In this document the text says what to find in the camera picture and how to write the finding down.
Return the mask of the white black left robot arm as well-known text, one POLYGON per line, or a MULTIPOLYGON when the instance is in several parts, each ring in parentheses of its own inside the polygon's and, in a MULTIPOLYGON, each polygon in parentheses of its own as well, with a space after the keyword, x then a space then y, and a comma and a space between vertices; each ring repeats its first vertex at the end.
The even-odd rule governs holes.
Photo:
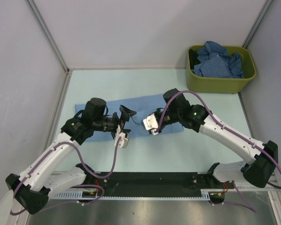
POLYGON ((42 155, 20 174, 9 174, 6 184, 14 193, 14 199, 25 211, 33 215, 42 210, 49 199, 58 192, 72 187, 90 187, 94 178, 107 179, 111 176, 115 165, 106 175, 100 176, 83 161, 78 146, 93 136, 94 132, 109 132, 114 139, 115 148, 125 148, 128 145, 130 133, 125 123, 136 115, 136 112, 120 105, 120 115, 116 112, 108 116, 105 100, 91 98, 83 110, 67 120, 53 143, 42 155), (80 159, 72 171, 61 175, 58 181, 48 181, 57 166, 75 150, 80 159))

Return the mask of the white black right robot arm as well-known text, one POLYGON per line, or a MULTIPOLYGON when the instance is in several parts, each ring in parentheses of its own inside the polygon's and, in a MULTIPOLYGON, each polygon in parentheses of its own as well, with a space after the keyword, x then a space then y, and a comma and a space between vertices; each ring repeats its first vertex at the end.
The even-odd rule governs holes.
POLYGON ((236 131, 213 114, 205 103, 191 105, 184 92, 171 89, 164 93, 164 109, 157 109, 143 120, 146 130, 157 135, 168 125, 180 123, 184 128, 206 135, 223 144, 242 161, 214 163, 208 170, 207 184, 218 188, 230 180, 247 181, 253 186, 264 188, 269 184, 278 165, 278 146, 273 141, 266 143, 236 131))

